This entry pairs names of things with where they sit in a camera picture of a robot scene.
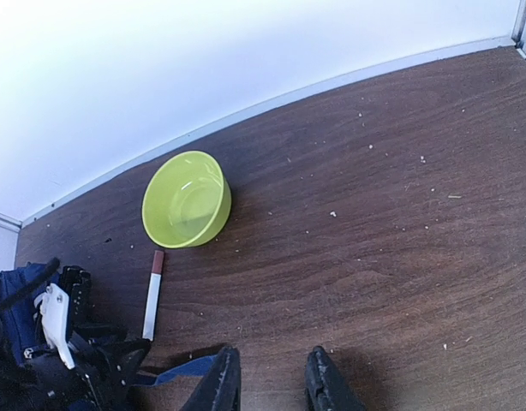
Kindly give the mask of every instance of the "black strap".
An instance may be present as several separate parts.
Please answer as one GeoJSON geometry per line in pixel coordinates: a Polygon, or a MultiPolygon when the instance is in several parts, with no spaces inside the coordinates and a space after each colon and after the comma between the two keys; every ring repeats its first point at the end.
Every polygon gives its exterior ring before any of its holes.
{"type": "Polygon", "coordinates": [[[56,259],[54,257],[48,262],[48,264],[46,264],[46,267],[44,267],[44,269],[38,277],[36,277],[23,288],[19,289],[14,294],[9,295],[4,300],[0,301],[0,312],[9,310],[14,304],[30,296],[35,289],[47,282],[50,279],[50,277],[55,274],[58,268],[59,259],[56,259]]]}

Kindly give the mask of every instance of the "wall baseboard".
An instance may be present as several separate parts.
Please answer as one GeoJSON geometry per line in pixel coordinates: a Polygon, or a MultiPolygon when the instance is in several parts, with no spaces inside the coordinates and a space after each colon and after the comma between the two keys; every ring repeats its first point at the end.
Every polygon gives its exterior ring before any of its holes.
{"type": "Polygon", "coordinates": [[[67,194],[66,196],[52,203],[52,205],[48,205],[44,209],[36,212],[31,217],[23,221],[23,226],[27,226],[30,223],[33,223],[34,221],[45,216],[49,212],[56,210],[58,207],[67,204],[71,200],[74,200],[77,197],[80,197],[84,193],[87,193],[88,191],[96,188],[97,186],[105,182],[108,182],[109,180],[122,174],[126,170],[129,170],[139,164],[143,164],[148,161],[151,161],[163,154],[166,154],[167,152],[176,150],[177,148],[181,146],[185,146],[186,144],[192,141],[201,139],[202,137],[215,133],[216,131],[219,131],[223,128],[227,128],[233,124],[242,122],[253,116],[258,116],[259,114],[265,113],[269,110],[273,110],[278,107],[296,102],[298,100],[301,100],[301,99],[304,99],[310,96],[314,96],[315,94],[327,92],[334,88],[346,86],[352,83],[356,83],[357,81],[370,79],[372,77],[391,73],[393,71],[407,69],[410,67],[434,62],[437,60],[443,60],[446,58],[458,57],[458,56],[462,56],[465,54],[474,53],[477,51],[485,51],[485,50],[495,49],[497,47],[509,47],[509,46],[514,46],[514,45],[515,45],[515,42],[510,37],[486,39],[486,40],[466,43],[463,45],[455,45],[452,47],[446,47],[444,49],[439,49],[436,51],[428,51],[422,54],[400,58],[398,60],[393,60],[387,63],[377,64],[375,66],[371,66],[368,68],[362,68],[360,70],[353,71],[347,74],[342,74],[340,76],[331,78],[329,80],[323,80],[313,85],[305,86],[303,88],[300,88],[293,92],[288,92],[276,98],[271,98],[262,103],[253,105],[244,110],[240,110],[234,114],[223,117],[220,120],[211,122],[207,124],[206,126],[197,128],[196,130],[190,133],[184,134],[176,138],[172,138],[172,140],[168,141],[162,146],[158,146],[148,152],[142,153],[140,156],[129,160],[128,162],[90,181],[84,186],[77,188],[72,193],[67,194]]]}

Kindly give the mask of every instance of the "red tip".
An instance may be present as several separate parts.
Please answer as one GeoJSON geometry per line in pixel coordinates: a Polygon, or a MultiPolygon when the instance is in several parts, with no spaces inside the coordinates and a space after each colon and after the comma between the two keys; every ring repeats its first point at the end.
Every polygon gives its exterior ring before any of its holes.
{"type": "Polygon", "coordinates": [[[162,274],[162,265],[164,264],[164,252],[155,251],[152,258],[152,270],[155,274],[162,274]]]}

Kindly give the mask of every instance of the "yellow-green bowl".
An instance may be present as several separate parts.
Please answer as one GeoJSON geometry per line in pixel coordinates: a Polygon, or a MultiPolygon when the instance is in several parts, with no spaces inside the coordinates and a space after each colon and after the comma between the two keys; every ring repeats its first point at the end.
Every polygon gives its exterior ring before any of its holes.
{"type": "Polygon", "coordinates": [[[168,160],[145,192],[143,225],[162,247],[204,244],[225,226],[230,188],[218,162],[205,152],[184,152],[168,160]]]}

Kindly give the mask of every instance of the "wooden floor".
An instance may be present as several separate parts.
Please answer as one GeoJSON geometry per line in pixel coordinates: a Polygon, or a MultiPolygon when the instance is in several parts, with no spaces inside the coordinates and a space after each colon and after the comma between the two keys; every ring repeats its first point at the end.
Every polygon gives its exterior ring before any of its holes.
{"type": "MultiPolygon", "coordinates": [[[[296,411],[321,344],[372,410],[526,409],[526,63],[514,49],[345,86],[180,151],[192,149],[222,164],[234,205],[216,241],[166,252],[146,366],[230,343],[243,409],[296,411]]],[[[98,316],[140,335],[155,249],[140,205],[174,154],[26,227],[17,265],[84,266],[98,316]]],[[[144,407],[177,409],[195,383],[143,392],[144,407]]]]}

